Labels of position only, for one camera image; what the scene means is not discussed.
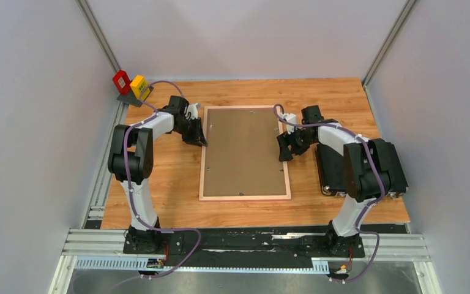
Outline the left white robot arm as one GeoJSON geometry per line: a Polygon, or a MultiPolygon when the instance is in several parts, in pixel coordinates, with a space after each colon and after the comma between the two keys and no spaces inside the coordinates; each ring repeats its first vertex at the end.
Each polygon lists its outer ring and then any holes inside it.
{"type": "Polygon", "coordinates": [[[198,103],[171,96],[168,105],[155,108],[148,118],[114,127],[108,170],[124,189],[131,215],[124,253],[154,254],[162,248],[162,235],[169,230],[160,227],[149,188],[154,168],[154,141],[175,132],[188,145],[206,147],[199,109],[198,103]]]}

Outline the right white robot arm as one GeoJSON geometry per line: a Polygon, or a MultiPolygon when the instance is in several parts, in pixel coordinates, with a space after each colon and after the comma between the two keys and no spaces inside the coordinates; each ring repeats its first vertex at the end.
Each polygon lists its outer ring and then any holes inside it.
{"type": "Polygon", "coordinates": [[[302,109],[302,120],[273,106],[274,115],[286,125],[277,136],[278,159],[288,162],[316,145],[319,180],[324,195],[343,194],[345,199],[327,227],[321,249],[345,257],[364,234],[362,222],[373,206],[388,195],[401,196],[408,190],[394,144],[382,138],[370,139],[326,119],[317,105],[302,109]]]}

